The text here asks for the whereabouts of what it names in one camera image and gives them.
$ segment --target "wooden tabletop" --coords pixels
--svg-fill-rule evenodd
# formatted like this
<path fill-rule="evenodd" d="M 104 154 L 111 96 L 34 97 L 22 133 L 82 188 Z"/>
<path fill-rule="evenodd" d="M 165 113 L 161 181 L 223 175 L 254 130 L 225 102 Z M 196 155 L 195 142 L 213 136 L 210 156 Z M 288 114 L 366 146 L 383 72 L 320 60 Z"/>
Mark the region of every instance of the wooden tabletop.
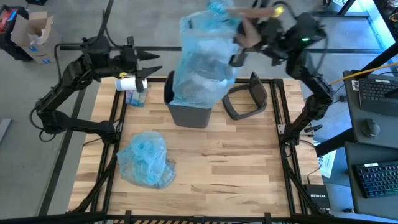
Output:
<path fill-rule="evenodd" d="M 293 121 L 304 106 L 300 84 L 291 79 L 285 79 L 284 83 Z M 205 129 L 174 124 L 163 101 L 163 85 L 149 84 L 145 107 L 127 107 L 119 150 L 123 150 L 135 134 L 158 131 L 167 144 L 168 159 L 175 162 L 175 180 L 162 190 L 138 187 L 123 180 L 117 166 L 109 213 L 124 214 L 132 210 L 135 215 L 261 217 L 264 212 L 270 212 L 273 217 L 289 217 L 269 85 L 264 84 L 269 93 L 265 112 L 233 121 L 222 103 L 218 103 Z M 102 81 L 92 121 L 109 119 L 114 90 L 112 78 Z M 230 98 L 238 113 L 256 108 L 248 91 L 239 91 Z M 88 134 L 86 141 L 97 137 Z M 77 207 L 94 186 L 102 149 L 101 141 L 83 149 L 68 209 Z M 297 146 L 297 154 L 302 179 L 306 182 L 307 174 L 318 168 L 316 153 L 311 146 L 301 144 Z M 313 184 L 322 184 L 319 171 L 310 179 Z M 299 212 L 298 193 L 293 189 Z"/>

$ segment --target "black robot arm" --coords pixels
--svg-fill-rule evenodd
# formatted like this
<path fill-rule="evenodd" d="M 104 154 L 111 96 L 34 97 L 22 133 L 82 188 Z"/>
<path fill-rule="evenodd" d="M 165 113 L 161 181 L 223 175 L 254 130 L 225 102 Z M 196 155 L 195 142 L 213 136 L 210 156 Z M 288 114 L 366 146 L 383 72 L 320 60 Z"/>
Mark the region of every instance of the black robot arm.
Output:
<path fill-rule="evenodd" d="M 282 142 L 296 146 L 299 144 L 301 131 L 311 121 L 324 117 L 333 102 L 334 91 L 314 68 L 311 55 L 306 51 L 297 58 L 291 57 L 287 60 L 286 73 L 294 79 L 301 80 L 312 91 L 298 118 L 285 126 Z"/>
<path fill-rule="evenodd" d="M 121 72 L 134 74 L 136 78 L 137 91 L 143 91 L 142 81 L 150 74 L 158 71 L 162 66 L 138 69 L 138 60 L 151 60 L 159 58 L 156 54 L 137 51 L 134 46 L 133 37 L 127 38 L 126 45 L 116 45 L 110 38 L 106 24 L 109 19 L 114 0 L 109 0 L 106 10 L 103 12 L 103 22 L 96 37 L 89 39 L 83 38 L 83 43 L 76 44 L 57 44 L 55 46 L 55 59 L 60 76 L 59 82 L 42 99 L 36 102 L 34 109 L 30 112 L 30 121 L 43 132 L 56 134 L 66 130 L 82 131 L 86 133 L 98 134 L 104 143 L 116 143 L 120 133 L 115 130 L 112 121 L 102 121 L 100 123 L 84 121 L 81 119 L 70 118 L 65 113 L 57 111 L 57 108 L 75 91 L 84 90 L 93 80 L 101 81 L 101 78 L 119 78 Z M 60 74 L 59 62 L 57 58 L 57 47 L 62 46 L 63 50 L 78 50 L 82 55 L 71 62 Z M 112 50 L 119 51 L 119 55 L 110 57 Z M 32 114 L 36 111 L 37 116 L 43 123 L 42 127 L 34 124 Z"/>
<path fill-rule="evenodd" d="M 309 13 L 302 13 L 297 17 L 293 15 L 293 18 L 296 20 L 296 25 L 286 32 L 278 18 L 272 17 L 255 24 L 261 35 L 261 41 L 253 49 L 270 57 L 272 66 L 287 62 L 286 74 L 301 80 L 313 93 L 305 102 L 301 115 L 292 124 L 285 126 L 282 142 L 298 145 L 300 132 L 311 121 L 324 117 L 333 102 L 334 92 L 318 73 L 320 64 L 314 67 L 312 58 L 306 51 L 308 46 L 322 39 L 325 39 L 327 44 L 328 39 L 323 26 Z"/>

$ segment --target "gray trash can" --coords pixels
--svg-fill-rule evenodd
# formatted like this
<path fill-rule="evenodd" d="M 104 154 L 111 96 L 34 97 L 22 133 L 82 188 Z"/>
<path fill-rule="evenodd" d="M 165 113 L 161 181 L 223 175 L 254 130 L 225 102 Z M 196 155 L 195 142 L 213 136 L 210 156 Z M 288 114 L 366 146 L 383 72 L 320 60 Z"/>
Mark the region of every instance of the gray trash can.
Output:
<path fill-rule="evenodd" d="M 188 128 L 205 128 L 210 119 L 211 108 L 193 108 L 188 106 L 170 105 L 174 98 L 173 92 L 174 71 L 171 71 L 164 85 L 164 103 L 169 107 L 174 123 Z"/>

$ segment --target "keyboard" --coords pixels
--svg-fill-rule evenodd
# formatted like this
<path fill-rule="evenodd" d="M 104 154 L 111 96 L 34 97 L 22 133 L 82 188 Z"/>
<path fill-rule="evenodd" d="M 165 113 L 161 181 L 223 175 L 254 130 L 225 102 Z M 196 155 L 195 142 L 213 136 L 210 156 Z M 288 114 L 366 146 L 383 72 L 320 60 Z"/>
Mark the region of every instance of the keyboard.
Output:
<path fill-rule="evenodd" d="M 398 161 L 354 165 L 364 198 L 398 195 Z"/>
<path fill-rule="evenodd" d="M 385 116 L 398 116 L 398 99 L 384 95 L 398 88 L 398 82 L 392 80 L 362 78 L 359 79 L 359 99 L 361 109 Z"/>

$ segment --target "gray floor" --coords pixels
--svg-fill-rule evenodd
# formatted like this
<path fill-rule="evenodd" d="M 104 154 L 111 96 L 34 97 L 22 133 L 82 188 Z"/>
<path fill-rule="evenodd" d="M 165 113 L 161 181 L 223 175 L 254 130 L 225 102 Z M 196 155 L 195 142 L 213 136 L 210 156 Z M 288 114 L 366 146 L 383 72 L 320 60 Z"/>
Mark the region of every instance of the gray floor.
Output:
<path fill-rule="evenodd" d="M 29 11 L 46 10 L 55 15 L 53 27 L 62 35 L 64 42 L 80 41 L 82 37 L 96 35 L 101 23 L 101 10 L 106 7 L 107 0 L 49 0 L 46 6 L 29 6 Z M 235 1 L 237 6 L 250 6 L 251 1 Z M 310 11 L 317 8 L 321 1 L 289 0 L 297 11 Z M 10 6 L 26 6 L 23 0 L 1 0 L 0 4 Z M 125 43 L 128 35 L 133 35 L 137 45 L 180 45 L 178 37 L 178 20 L 191 12 L 205 8 L 205 0 L 192 1 L 156 1 L 156 0 L 118 0 L 115 1 L 109 31 L 117 43 Z M 293 22 L 289 15 L 284 15 L 286 27 Z M 331 48 L 364 48 L 378 49 L 376 38 L 369 24 L 361 19 L 324 19 L 330 36 Z M 314 47 L 323 47 L 319 43 Z M 155 75 L 166 75 L 177 66 L 178 52 L 159 52 L 161 58 L 140 64 L 141 67 L 163 65 L 164 69 Z M 62 67 L 76 58 L 76 52 L 61 52 Z M 319 54 L 314 54 L 315 63 Z M 329 54 L 321 67 L 328 82 L 341 77 L 343 70 L 360 69 L 377 55 L 344 55 Z M 3 142 L 0 143 L 0 219 L 12 217 L 28 217 L 36 215 L 43 200 L 53 165 L 58 154 L 63 135 L 59 134 L 54 141 L 42 143 L 37 135 L 39 131 L 29 123 L 28 114 L 36 100 L 48 92 L 50 86 L 57 81 L 54 64 L 37 65 L 34 62 L 15 62 L 5 52 L 0 51 L 0 118 L 12 118 L 13 122 Z M 240 76 L 249 76 L 256 71 L 261 77 L 288 78 L 284 66 L 271 67 L 271 60 L 263 55 L 249 54 L 248 62 L 240 70 Z M 303 97 L 310 92 L 303 87 Z M 92 112 L 98 84 L 88 87 L 80 118 L 89 119 Z M 337 95 L 344 94 L 342 88 Z M 70 113 L 76 94 L 69 98 L 60 108 Z M 336 103 L 328 111 L 325 118 L 316 124 L 324 124 L 317 132 L 321 138 L 330 138 L 345 128 L 349 128 L 348 112 L 345 103 Z M 80 154 L 85 135 L 75 133 L 67 158 L 57 185 L 49 213 L 63 213 L 73 187 Z M 334 192 L 344 192 L 344 197 L 334 198 L 334 212 L 342 216 L 354 216 L 369 219 L 356 214 L 341 214 L 342 208 L 352 207 L 349 191 L 337 189 L 339 186 L 329 185 L 332 197 Z"/>

